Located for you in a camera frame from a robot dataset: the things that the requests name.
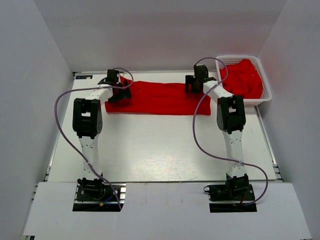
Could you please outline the red t shirt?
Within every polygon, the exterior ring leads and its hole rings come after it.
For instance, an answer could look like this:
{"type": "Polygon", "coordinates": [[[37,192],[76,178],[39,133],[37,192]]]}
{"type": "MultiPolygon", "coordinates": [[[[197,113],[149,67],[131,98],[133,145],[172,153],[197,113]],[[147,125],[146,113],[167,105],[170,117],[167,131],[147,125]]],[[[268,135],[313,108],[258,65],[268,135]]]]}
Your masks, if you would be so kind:
{"type": "Polygon", "coordinates": [[[135,81],[132,97],[105,102],[107,113],[192,116],[203,93],[186,93],[183,83],[135,81]]]}

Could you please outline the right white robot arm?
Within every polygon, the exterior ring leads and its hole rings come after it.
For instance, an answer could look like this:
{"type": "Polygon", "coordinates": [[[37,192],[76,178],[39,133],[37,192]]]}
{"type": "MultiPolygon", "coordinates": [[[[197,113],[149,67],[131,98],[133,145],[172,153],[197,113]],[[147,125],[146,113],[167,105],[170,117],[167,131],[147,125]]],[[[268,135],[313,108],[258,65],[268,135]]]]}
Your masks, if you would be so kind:
{"type": "Polygon", "coordinates": [[[194,65],[193,75],[185,76],[185,92],[204,93],[216,106],[216,122],[222,131],[227,158],[233,163],[226,173],[226,195],[236,200],[249,187],[249,178],[243,164],[242,133],[246,124],[244,100],[224,89],[214,77],[209,76],[205,65],[194,65]]]}

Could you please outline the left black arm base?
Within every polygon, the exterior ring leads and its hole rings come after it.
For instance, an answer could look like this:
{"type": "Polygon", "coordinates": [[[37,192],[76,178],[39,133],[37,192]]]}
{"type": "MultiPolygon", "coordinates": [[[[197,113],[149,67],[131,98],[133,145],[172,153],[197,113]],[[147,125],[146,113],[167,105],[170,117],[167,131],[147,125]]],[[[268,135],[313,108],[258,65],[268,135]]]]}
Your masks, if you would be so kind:
{"type": "Polygon", "coordinates": [[[108,184],[78,185],[75,192],[73,212],[101,212],[119,213],[125,203],[125,185],[108,184]]]}

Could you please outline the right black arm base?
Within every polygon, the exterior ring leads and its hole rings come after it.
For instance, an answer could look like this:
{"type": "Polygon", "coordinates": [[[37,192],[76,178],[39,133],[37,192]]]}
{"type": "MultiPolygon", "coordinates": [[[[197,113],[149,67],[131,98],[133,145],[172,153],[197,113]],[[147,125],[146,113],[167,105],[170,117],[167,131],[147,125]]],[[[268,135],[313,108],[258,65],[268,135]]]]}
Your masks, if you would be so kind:
{"type": "Polygon", "coordinates": [[[203,188],[208,195],[210,213],[256,213],[256,203],[248,205],[256,200],[253,186],[247,189],[231,191],[226,184],[210,184],[203,188]]]}

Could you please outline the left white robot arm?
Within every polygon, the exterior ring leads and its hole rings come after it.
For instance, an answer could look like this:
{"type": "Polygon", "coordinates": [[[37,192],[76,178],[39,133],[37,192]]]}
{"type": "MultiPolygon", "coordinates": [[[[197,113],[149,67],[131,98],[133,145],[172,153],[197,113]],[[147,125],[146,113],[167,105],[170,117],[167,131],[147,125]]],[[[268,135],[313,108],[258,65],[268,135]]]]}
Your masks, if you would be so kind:
{"type": "Polygon", "coordinates": [[[103,129],[102,107],[106,102],[131,99],[130,86],[133,80],[122,80],[123,68],[107,70],[106,77],[84,98],[73,102],[72,128],[76,133],[83,156],[83,171],[86,178],[103,178],[99,163],[98,140],[103,129]]]}

